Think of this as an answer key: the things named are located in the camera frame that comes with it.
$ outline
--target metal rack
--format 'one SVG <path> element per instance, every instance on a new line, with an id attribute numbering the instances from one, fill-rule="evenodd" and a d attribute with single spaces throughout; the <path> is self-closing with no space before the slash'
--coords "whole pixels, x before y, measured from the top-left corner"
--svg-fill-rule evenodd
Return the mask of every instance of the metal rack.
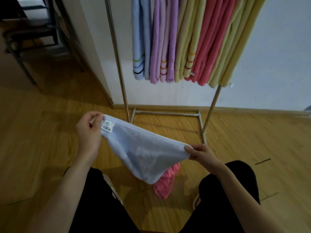
<path id="1" fill-rule="evenodd" d="M 130 119 L 129 111 L 128 111 L 128 105 L 127 105 L 126 92 L 125 92 L 125 86 L 124 86 L 123 73 L 122 73 L 121 62 L 120 62 L 120 58 L 119 58 L 119 50 L 118 50 L 117 36 L 116 36 L 116 33 L 115 33 L 115 24 L 114 24 L 114 20 L 113 20 L 111 1 L 110 0 L 105 0 L 105 4 L 106 4 L 107 17 L 108 17 L 108 22 L 109 22 L 109 27 L 110 27 L 111 39 L 112 39 L 112 43 L 113 43 L 114 51 L 115 51 L 115 58 L 116 58 L 116 63 L 117 63 L 117 68 L 118 68 L 118 74 L 119 74 L 119 80 L 120 80 L 120 86 L 121 86 L 121 90 L 122 90 L 124 109 L 125 109 L 125 113 L 126 113 L 127 122 L 132 124 L 135 114 L 197 117 L 200 120 L 201 135 L 202 135 L 202 138 L 203 138 L 203 142 L 205 144 L 207 144 L 206 138 L 205 138 L 205 130 L 206 130 L 208 122 L 209 122 L 209 120 L 211 118 L 213 109 L 214 109 L 214 107 L 216 105 L 218 96 L 220 94 L 220 91 L 221 91 L 221 88 L 222 88 L 221 85 L 218 85 L 218 87 L 217 87 L 217 90 L 215 92 L 215 95 L 214 95 L 211 107 L 208 110 L 207 118 L 205 119 L 204 125 L 203 125 L 203 122 L 202 122 L 202 116 L 201 116 L 200 111 L 198 111 L 197 113 L 173 113 L 173 112 L 157 112 L 157 111 L 140 111 L 140 110 L 136 110 L 136 108 L 134 108 L 132 116 L 131 116 L 131 119 Z"/>

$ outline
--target hand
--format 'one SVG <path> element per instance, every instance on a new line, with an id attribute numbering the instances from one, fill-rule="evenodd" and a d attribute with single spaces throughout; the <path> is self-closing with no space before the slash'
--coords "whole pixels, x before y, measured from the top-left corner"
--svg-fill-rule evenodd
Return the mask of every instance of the hand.
<path id="1" fill-rule="evenodd" d="M 199 162 L 206 170 L 216 175 L 218 168 L 222 167 L 221 161 L 214 155 L 212 150 L 205 144 L 185 146 L 185 151 L 190 154 L 189 159 Z"/>
<path id="2" fill-rule="evenodd" d="M 90 161 L 91 164 L 98 154 L 98 148 L 101 142 L 100 125 L 104 115 L 97 111 L 87 112 L 82 116 L 76 125 L 78 136 L 78 155 L 84 161 Z"/>

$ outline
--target dark floor mark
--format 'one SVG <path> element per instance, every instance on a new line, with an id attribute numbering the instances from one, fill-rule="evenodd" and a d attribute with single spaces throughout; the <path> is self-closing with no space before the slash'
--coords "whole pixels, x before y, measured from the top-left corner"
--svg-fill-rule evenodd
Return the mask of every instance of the dark floor mark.
<path id="1" fill-rule="evenodd" d="M 153 186 L 150 187 L 150 188 L 148 188 L 148 189 L 144 189 L 144 190 L 141 190 L 141 191 L 139 191 L 139 192 L 136 192 L 136 193 L 134 193 L 134 194 L 138 194 L 138 193 L 140 193 L 140 192 L 143 192 L 143 191 L 145 191 L 145 190 L 149 190 L 149 189 L 151 189 L 151 188 L 153 188 Z"/>
<path id="2" fill-rule="evenodd" d="M 30 199 L 32 199 L 32 198 L 33 198 L 33 197 L 30 197 L 30 198 L 25 199 L 25 200 L 20 200 L 20 201 L 17 201 L 17 202 L 14 202 L 14 203 L 8 204 L 7 206 L 10 206 L 10 205 L 13 205 L 13 204 L 18 204 L 18 203 L 20 203 L 20 202 L 23 202 L 23 201 L 26 201 L 26 200 L 30 200 Z"/>
<path id="3" fill-rule="evenodd" d="M 274 195 L 276 195 L 276 194 L 278 194 L 278 192 L 276 192 L 276 193 L 274 193 L 274 194 L 272 194 L 272 195 L 270 195 L 270 196 L 268 196 L 268 197 L 266 197 L 266 198 L 263 198 L 263 199 L 260 200 L 260 201 L 263 201 L 263 200 L 265 200 L 265 199 L 267 199 L 267 198 L 270 198 L 270 197 L 272 197 L 272 196 L 274 196 Z"/>
<path id="4" fill-rule="evenodd" d="M 261 162 L 259 162 L 259 163 L 256 163 L 255 165 L 260 164 L 260 163 L 263 163 L 263 162 L 268 161 L 268 160 L 270 160 L 270 158 L 269 158 L 269 159 L 266 159 L 266 160 L 264 160 L 264 161 L 261 161 Z"/>

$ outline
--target black pants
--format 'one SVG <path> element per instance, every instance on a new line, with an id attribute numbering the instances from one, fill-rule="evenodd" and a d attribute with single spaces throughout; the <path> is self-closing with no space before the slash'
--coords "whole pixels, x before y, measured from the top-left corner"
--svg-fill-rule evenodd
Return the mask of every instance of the black pants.
<path id="1" fill-rule="evenodd" d="M 256 177 L 242 161 L 226 164 L 243 187 L 259 203 Z M 218 178 L 210 174 L 199 185 L 201 203 L 180 231 L 244 232 Z M 77 207 L 70 232 L 140 232 L 99 169 L 91 168 Z"/>

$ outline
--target crumpled pink cloth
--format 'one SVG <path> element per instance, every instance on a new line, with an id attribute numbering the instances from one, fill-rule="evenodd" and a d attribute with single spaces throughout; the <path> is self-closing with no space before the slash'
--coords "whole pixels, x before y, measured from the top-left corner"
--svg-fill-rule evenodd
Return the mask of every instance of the crumpled pink cloth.
<path id="1" fill-rule="evenodd" d="M 153 190 L 155 194 L 163 199 L 166 199 L 169 196 L 169 193 L 172 190 L 175 174 L 179 171 L 179 163 L 170 167 L 160 179 L 153 184 Z"/>

